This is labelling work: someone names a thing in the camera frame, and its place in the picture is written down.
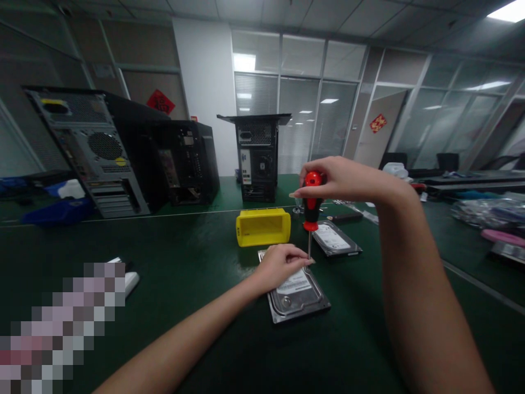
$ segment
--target red decoration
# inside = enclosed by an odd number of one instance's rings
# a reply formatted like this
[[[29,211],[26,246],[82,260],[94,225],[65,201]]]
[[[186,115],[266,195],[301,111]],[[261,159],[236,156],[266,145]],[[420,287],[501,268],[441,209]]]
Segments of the red decoration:
[[[379,116],[377,118],[375,118],[372,121],[372,123],[370,123],[370,128],[372,129],[372,131],[375,134],[378,131],[380,131],[386,124],[387,124],[387,120],[385,119],[383,114],[379,114]]]
[[[159,89],[156,89],[153,92],[146,105],[148,107],[158,109],[167,115],[169,115],[170,112],[175,108],[175,104],[173,104],[170,99],[168,99]]]

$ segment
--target ceiling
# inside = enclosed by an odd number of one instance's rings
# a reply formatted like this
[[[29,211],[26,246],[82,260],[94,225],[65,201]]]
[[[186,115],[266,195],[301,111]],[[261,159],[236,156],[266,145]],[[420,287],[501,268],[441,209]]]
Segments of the ceiling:
[[[511,0],[53,0],[98,18],[232,26],[525,62],[525,20],[485,18]]]

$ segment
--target computer case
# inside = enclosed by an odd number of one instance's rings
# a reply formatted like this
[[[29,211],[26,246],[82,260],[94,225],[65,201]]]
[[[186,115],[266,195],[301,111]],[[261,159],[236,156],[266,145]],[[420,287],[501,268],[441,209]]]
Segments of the computer case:
[[[149,129],[171,204],[211,204],[219,190],[212,128],[194,121],[163,120]]]
[[[24,91],[102,217],[147,215],[167,202],[147,130],[166,114],[102,90]]]
[[[291,114],[217,118],[235,124],[243,201],[275,202],[279,126]]]

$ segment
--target hand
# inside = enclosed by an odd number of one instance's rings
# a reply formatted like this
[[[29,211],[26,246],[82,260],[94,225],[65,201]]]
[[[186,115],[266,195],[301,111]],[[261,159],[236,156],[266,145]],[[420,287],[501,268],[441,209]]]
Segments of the hand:
[[[272,245],[251,279],[257,283],[261,294],[264,294],[279,287],[288,277],[313,262],[312,259],[308,260],[306,252],[292,244]]]
[[[295,192],[295,197],[370,201],[380,204],[393,196],[414,194],[406,182],[393,175],[340,156],[306,163],[299,174],[300,186],[304,184],[306,174],[310,171],[325,174],[326,184],[302,187]]]

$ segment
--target screwdriver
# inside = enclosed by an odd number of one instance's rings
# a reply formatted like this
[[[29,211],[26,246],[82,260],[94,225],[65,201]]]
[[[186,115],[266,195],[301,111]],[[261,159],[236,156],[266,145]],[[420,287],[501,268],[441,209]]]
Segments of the screwdriver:
[[[304,186],[321,186],[323,184],[323,178],[321,174],[317,171],[310,171],[306,174]],[[308,231],[308,260],[310,260],[311,249],[312,249],[312,231],[317,231],[319,225],[317,220],[319,220],[319,208],[323,199],[315,198],[304,198],[302,203],[305,207],[305,222],[303,227]]]

